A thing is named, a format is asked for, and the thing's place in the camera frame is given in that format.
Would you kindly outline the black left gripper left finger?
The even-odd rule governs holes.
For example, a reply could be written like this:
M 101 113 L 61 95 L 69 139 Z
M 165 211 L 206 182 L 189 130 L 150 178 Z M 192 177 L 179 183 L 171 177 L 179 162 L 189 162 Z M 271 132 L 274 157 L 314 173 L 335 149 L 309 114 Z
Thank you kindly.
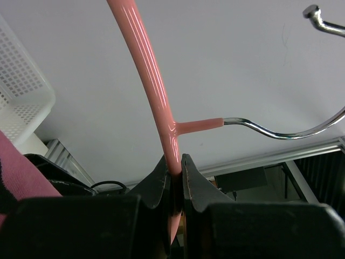
M 124 195 L 23 199 L 1 227 L 1 258 L 167 258 L 170 188 L 161 159 Z

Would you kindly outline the pink camouflage trousers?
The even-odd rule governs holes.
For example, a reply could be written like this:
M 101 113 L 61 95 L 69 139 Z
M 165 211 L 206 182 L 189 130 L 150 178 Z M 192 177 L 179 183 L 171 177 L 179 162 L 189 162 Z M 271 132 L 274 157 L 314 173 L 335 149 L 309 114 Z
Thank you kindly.
M 1 133 L 1 223 L 20 200 L 61 197 L 43 174 Z

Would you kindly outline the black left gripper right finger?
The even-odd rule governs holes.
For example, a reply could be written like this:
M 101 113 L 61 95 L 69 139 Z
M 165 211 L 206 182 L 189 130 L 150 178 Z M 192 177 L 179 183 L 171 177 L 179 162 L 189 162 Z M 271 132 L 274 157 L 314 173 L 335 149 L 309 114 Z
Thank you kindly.
M 326 204 L 243 203 L 182 156 L 185 258 L 344 258 L 344 221 Z

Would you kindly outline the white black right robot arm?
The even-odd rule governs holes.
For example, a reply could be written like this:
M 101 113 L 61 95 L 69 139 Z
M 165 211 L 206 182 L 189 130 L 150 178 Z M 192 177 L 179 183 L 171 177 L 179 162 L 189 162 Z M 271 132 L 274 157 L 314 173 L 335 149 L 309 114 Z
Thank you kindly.
M 129 192 L 129 189 L 118 181 L 103 181 L 89 187 L 42 155 L 25 154 L 24 156 L 49 180 L 62 196 L 110 196 L 124 195 Z M 106 184 L 117 185 L 120 189 L 96 190 L 96 187 Z

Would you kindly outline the pink plastic hanger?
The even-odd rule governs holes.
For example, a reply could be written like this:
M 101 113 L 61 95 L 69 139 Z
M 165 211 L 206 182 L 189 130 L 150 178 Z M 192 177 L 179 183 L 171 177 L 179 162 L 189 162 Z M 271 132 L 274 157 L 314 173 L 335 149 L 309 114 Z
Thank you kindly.
M 344 110 L 340 110 L 320 125 L 297 133 L 274 132 L 244 118 L 176 122 L 173 119 L 160 70 L 136 3 L 134 1 L 108 1 L 107 3 L 139 73 L 158 130 L 168 171 L 174 181 L 177 181 L 182 173 L 178 147 L 178 136 L 180 135 L 228 125 L 241 125 L 272 139 L 296 140 L 317 135 L 344 118 Z

